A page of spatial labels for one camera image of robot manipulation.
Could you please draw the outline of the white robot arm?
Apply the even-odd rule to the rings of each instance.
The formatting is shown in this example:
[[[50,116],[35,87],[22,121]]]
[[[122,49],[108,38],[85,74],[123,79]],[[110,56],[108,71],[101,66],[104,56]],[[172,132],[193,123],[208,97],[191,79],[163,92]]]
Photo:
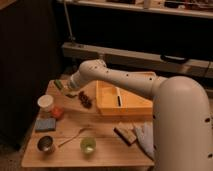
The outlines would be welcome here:
[[[93,80],[153,101],[155,171],[213,171],[210,104],[197,81],[109,69],[97,59],[81,63],[68,79],[68,87],[76,91]]]

